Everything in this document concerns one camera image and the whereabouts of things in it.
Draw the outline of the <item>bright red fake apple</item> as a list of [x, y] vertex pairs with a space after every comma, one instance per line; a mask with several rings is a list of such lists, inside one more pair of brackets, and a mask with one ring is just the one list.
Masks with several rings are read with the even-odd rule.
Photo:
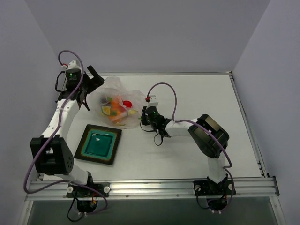
[[128, 100], [124, 100], [122, 103], [127, 108], [131, 108], [133, 106], [133, 104]]

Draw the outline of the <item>printed clear plastic bag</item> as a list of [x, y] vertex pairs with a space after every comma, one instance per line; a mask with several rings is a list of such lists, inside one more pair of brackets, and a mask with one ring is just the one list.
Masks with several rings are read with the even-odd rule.
[[120, 78], [110, 76], [91, 93], [89, 102], [101, 122], [127, 129], [140, 124], [144, 97], [139, 90], [127, 90]]

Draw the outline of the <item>orange fake fruit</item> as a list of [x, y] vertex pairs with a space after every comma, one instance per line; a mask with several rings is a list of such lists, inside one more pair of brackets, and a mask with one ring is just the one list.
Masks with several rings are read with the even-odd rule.
[[122, 105], [120, 105], [119, 102], [115, 100], [111, 102], [110, 116], [119, 116], [125, 111], [126, 109]]

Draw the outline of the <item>dark red fake apple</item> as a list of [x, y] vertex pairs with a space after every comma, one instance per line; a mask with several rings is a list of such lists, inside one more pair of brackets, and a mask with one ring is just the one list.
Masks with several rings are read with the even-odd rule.
[[99, 99], [99, 102], [101, 105], [106, 105], [108, 104], [110, 101], [108, 100], [108, 97], [107, 96], [101, 96], [100, 99]]

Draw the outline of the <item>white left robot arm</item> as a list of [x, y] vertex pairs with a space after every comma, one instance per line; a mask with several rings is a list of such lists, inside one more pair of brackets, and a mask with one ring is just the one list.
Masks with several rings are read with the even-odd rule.
[[87, 70], [91, 78], [79, 66], [68, 66], [63, 72], [66, 84], [64, 90], [59, 91], [53, 118], [42, 135], [30, 142], [36, 171], [78, 184], [77, 190], [83, 196], [92, 195], [95, 185], [89, 181], [90, 173], [75, 165], [66, 137], [80, 107], [87, 106], [87, 95], [104, 84], [104, 79], [93, 66], [88, 66]]

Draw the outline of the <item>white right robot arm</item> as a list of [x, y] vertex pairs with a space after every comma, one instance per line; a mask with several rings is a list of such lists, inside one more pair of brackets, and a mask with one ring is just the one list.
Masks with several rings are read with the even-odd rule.
[[144, 107], [142, 124], [151, 126], [161, 138], [190, 136], [208, 159], [208, 188], [217, 194], [225, 188], [226, 169], [232, 162], [225, 149], [229, 134], [209, 115], [203, 114], [194, 120], [172, 120], [161, 115], [155, 106]]

